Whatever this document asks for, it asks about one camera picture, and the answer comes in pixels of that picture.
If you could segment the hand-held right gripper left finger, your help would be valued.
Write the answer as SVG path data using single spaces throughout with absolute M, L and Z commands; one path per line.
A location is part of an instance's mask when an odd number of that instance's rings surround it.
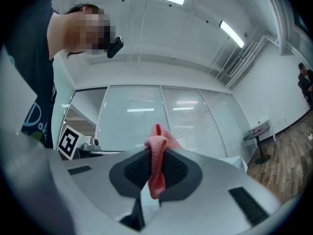
M 23 212 L 43 232 L 140 232 L 141 204 L 121 196 L 109 159 L 65 162 L 31 137 L 4 135 L 4 177 Z

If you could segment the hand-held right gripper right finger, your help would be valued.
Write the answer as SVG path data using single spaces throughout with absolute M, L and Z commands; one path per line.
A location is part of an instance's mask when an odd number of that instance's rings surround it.
M 267 188 L 222 160 L 176 149 L 202 170 L 198 188 L 182 201 L 164 202 L 145 227 L 147 235 L 236 235 L 252 228 L 229 190 L 243 187 L 268 214 L 281 203 Z

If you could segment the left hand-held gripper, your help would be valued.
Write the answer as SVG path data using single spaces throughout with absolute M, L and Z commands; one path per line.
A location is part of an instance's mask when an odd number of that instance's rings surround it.
M 87 137 L 69 125 L 66 125 L 59 139 L 57 149 L 68 160 L 72 160 L 75 157 L 77 149 L 84 152 L 93 152 L 100 151 L 101 147 L 97 139 Z

